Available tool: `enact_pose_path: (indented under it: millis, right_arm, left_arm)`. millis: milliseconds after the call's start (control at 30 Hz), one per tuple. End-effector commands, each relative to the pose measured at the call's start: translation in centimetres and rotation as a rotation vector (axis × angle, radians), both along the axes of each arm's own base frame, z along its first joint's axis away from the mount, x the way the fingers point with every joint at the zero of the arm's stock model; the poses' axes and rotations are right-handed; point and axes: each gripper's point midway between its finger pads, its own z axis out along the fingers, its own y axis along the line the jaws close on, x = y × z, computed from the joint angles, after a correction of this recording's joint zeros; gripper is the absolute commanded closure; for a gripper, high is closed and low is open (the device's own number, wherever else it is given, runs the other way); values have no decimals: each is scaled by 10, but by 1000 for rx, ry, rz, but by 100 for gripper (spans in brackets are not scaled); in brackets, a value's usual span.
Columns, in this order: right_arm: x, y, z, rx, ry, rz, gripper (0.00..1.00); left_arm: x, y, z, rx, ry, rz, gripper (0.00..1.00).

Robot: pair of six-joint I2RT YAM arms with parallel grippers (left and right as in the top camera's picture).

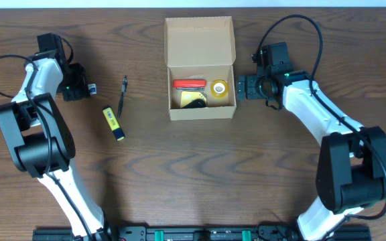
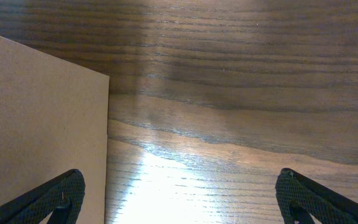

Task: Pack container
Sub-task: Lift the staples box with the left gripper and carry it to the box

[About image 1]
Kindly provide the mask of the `white blue staples box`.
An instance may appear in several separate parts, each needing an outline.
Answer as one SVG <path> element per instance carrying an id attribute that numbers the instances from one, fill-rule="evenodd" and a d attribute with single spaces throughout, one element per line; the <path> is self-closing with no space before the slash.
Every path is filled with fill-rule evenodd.
<path id="1" fill-rule="evenodd" d="M 88 85 L 88 90 L 89 90 L 90 95 L 97 94 L 97 86 L 96 86 L 96 84 L 89 84 Z"/>

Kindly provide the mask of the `yellow tape roll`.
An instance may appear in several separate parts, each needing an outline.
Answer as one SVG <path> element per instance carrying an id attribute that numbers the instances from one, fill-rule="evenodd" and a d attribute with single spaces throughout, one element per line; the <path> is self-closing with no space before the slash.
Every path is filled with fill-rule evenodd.
<path id="1" fill-rule="evenodd" d="M 210 87 L 211 94 L 215 98 L 224 98 L 228 90 L 228 84 L 224 80 L 215 80 Z"/>

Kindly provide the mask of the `yellow highlighter marker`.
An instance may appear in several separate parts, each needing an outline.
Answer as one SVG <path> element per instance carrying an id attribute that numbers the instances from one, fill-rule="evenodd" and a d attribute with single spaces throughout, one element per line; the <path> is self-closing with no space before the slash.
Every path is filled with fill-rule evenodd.
<path id="1" fill-rule="evenodd" d="M 112 133 L 114 134 L 117 141 L 121 141 L 125 138 L 125 134 L 122 128 L 119 125 L 119 122 L 113 112 L 113 109 L 108 106 L 103 109 L 103 114 L 107 120 L 107 123 L 110 126 Z"/>

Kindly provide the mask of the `black pencil sharpener with pencil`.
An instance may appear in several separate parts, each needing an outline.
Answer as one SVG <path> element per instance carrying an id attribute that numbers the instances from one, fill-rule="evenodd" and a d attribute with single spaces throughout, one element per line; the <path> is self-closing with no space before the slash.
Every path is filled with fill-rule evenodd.
<path id="1" fill-rule="evenodd" d="M 203 99 L 196 99 L 184 106 L 184 108 L 205 108 L 206 102 Z"/>

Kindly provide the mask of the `black pen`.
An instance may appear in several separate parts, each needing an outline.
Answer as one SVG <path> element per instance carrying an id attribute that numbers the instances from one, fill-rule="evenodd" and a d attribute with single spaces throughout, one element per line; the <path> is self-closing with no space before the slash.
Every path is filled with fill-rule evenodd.
<path id="1" fill-rule="evenodd" d="M 127 76 L 124 76 L 123 77 L 123 83 L 122 83 L 122 89 L 121 89 L 121 95 L 120 95 L 119 104 L 118 104 L 118 108 L 117 108 L 117 117 L 118 118 L 121 117 L 121 113 L 122 113 L 122 109 L 123 109 L 124 96 L 125 96 L 125 93 L 127 91 L 127 85 L 128 85 Z"/>

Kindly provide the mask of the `yellow spiral notepad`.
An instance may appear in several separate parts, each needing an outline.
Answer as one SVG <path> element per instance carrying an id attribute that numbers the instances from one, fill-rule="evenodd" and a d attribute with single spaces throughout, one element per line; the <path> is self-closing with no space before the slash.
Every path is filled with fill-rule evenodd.
<path id="1" fill-rule="evenodd" d="M 205 107 L 207 103 L 207 97 L 204 93 L 199 91 L 182 91 L 180 107 L 184 108 L 189 104 L 192 104 L 194 101 L 201 100 L 203 101 L 202 106 Z"/>

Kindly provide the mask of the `brown cardboard box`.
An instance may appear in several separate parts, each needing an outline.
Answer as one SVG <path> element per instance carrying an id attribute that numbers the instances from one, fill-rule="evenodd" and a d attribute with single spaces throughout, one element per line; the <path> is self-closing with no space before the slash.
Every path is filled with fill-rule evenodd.
<path id="1" fill-rule="evenodd" d="M 236 107 L 233 64 L 236 60 L 233 18 L 173 17 L 165 19 L 164 56 L 168 69 L 168 110 L 172 121 L 232 118 Z M 205 108 L 181 108 L 181 93 L 172 84 L 178 79 L 204 79 Z M 213 81 L 229 87 L 224 98 L 212 96 Z"/>

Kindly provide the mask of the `red black stapler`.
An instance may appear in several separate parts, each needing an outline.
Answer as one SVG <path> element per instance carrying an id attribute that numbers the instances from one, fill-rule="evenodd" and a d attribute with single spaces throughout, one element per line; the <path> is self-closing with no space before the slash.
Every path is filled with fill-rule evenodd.
<path id="1" fill-rule="evenodd" d="M 172 86 L 179 90 L 204 90 L 206 84 L 204 79 L 178 79 L 173 81 Z"/>

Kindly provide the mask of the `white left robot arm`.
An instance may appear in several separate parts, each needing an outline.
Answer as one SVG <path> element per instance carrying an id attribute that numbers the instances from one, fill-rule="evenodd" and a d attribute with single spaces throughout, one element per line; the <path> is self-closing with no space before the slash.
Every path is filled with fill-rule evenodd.
<path id="1" fill-rule="evenodd" d="M 26 58 L 21 90 L 0 105 L 0 129 L 15 166 L 43 184 L 66 214 L 73 240 L 114 240 L 78 173 L 74 141 L 55 103 L 66 66 L 60 50 Z"/>

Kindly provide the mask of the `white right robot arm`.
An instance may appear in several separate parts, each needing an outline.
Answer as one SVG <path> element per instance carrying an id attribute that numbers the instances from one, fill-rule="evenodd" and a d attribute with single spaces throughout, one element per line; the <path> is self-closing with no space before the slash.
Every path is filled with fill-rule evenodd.
<path id="1" fill-rule="evenodd" d="M 386 134 L 346 116 L 305 73 L 272 77 L 239 76 L 240 99 L 275 100 L 311 132 L 320 146 L 317 198 L 287 232 L 290 240 L 333 239 L 351 218 L 363 219 L 365 208 L 383 200 L 386 213 Z"/>

